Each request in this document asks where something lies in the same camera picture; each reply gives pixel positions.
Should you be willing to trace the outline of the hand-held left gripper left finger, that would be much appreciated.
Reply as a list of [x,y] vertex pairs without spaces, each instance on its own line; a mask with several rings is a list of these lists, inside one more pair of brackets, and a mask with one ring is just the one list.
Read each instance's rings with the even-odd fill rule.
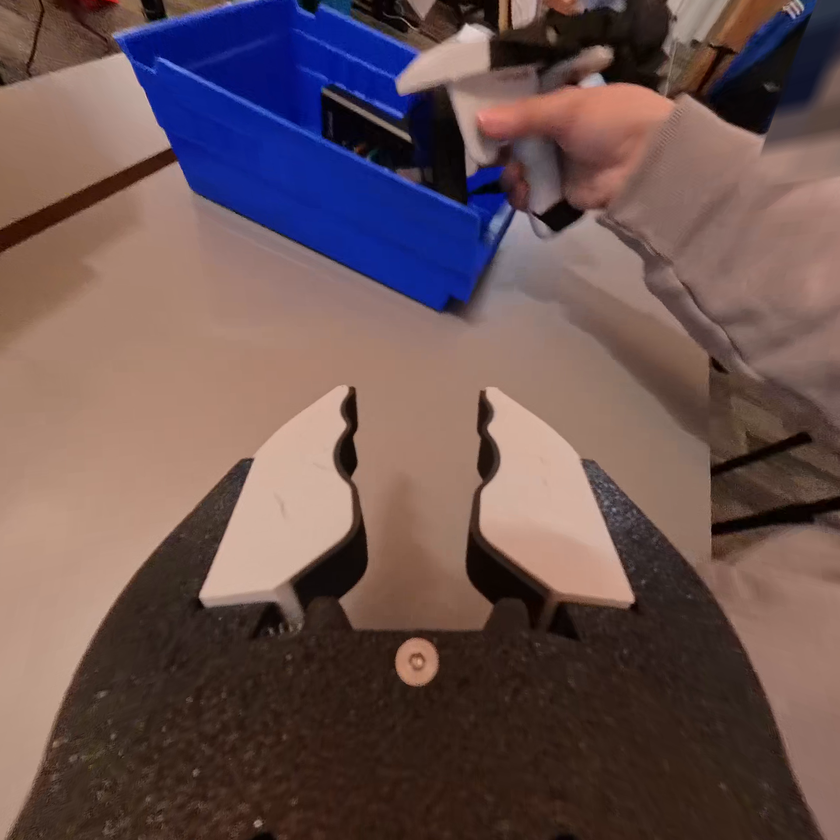
[[275,604],[303,623],[316,599],[341,599],[367,567],[356,391],[338,385],[257,450],[199,592],[205,608]]

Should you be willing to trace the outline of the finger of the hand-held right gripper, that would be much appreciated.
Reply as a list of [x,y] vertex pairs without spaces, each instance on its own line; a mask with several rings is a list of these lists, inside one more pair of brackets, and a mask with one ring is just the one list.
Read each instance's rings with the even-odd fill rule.
[[395,79],[397,93],[407,96],[487,73],[492,38],[493,34],[483,27],[462,27],[456,35],[410,61]]

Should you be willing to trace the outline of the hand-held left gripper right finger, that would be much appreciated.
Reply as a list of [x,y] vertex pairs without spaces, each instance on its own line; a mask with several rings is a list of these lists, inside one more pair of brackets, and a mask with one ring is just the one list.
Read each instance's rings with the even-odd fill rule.
[[631,610],[634,590],[574,447],[495,386],[479,394],[477,433],[466,572],[491,604],[486,627],[571,627],[570,605]]

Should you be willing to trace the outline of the blue plastic bin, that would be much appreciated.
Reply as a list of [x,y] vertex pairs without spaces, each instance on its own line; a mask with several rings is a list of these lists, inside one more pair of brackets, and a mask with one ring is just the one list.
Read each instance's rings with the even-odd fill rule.
[[400,118],[416,51],[328,6],[240,2],[125,30],[129,60],[197,195],[441,311],[467,302],[514,212],[464,205],[322,137],[331,84]]

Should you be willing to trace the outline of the person's right forearm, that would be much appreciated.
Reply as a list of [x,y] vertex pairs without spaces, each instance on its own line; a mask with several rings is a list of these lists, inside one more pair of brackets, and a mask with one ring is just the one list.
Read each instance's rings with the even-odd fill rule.
[[838,440],[838,177],[787,182],[762,149],[681,98],[598,221],[711,358]]

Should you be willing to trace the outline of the person's right hand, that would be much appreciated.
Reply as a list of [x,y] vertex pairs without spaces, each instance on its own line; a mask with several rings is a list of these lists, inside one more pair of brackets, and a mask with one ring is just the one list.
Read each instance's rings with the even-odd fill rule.
[[477,125],[505,144],[530,138],[556,144],[564,200],[600,211],[619,196],[674,109],[673,101],[634,85],[563,87],[485,109]]

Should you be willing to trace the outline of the black jacket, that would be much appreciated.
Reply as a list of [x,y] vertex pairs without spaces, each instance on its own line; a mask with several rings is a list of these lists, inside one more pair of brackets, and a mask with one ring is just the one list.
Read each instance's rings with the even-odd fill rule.
[[555,27],[565,18],[601,15],[615,38],[612,64],[600,72],[604,82],[658,89],[672,24],[666,2],[548,1],[543,7],[547,21]]

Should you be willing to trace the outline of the blue cloth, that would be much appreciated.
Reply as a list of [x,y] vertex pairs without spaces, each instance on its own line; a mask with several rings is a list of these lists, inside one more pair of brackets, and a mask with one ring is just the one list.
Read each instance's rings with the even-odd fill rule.
[[706,94],[720,119],[758,135],[768,132],[815,1],[790,1],[733,57]]

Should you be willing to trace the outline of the black chair base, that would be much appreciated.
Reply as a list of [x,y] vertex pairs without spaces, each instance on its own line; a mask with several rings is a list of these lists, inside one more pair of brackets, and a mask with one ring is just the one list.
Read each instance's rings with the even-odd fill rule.
[[[810,445],[812,437],[800,432],[780,441],[754,449],[744,455],[729,458],[710,467],[710,477],[717,478],[734,470],[761,463],[774,456],[791,452],[796,448]],[[728,536],[771,527],[788,527],[802,524],[814,524],[824,515],[839,511],[839,496],[827,497],[809,502],[791,503],[766,511],[755,512],[745,517],[713,522],[710,526],[712,537]]]

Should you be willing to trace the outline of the person's grey sweatshirt torso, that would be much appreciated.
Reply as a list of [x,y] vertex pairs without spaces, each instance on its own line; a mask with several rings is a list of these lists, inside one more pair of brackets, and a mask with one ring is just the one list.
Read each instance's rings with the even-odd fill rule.
[[838,839],[838,531],[784,530],[696,568],[752,661],[823,836]]

